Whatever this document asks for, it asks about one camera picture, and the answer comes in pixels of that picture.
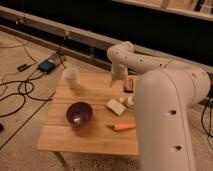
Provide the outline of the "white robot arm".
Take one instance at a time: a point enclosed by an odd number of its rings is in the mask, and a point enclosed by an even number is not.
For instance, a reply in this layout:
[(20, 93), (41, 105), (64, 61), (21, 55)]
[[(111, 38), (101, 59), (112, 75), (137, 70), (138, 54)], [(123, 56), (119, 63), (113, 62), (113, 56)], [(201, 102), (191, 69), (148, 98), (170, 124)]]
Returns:
[(114, 78), (140, 74), (134, 112), (141, 171), (196, 171), (187, 108), (202, 101), (211, 81), (202, 68), (174, 59), (141, 55), (126, 41), (107, 49)]

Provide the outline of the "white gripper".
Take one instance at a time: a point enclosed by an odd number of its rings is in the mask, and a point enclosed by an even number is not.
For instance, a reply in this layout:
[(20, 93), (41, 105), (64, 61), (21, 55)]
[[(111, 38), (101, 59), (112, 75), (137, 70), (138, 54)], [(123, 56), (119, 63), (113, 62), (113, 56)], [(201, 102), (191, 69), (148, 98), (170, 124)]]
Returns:
[(114, 85), (117, 81), (121, 80), (123, 83), (126, 82), (128, 69), (126, 66), (118, 63), (111, 65), (111, 85)]

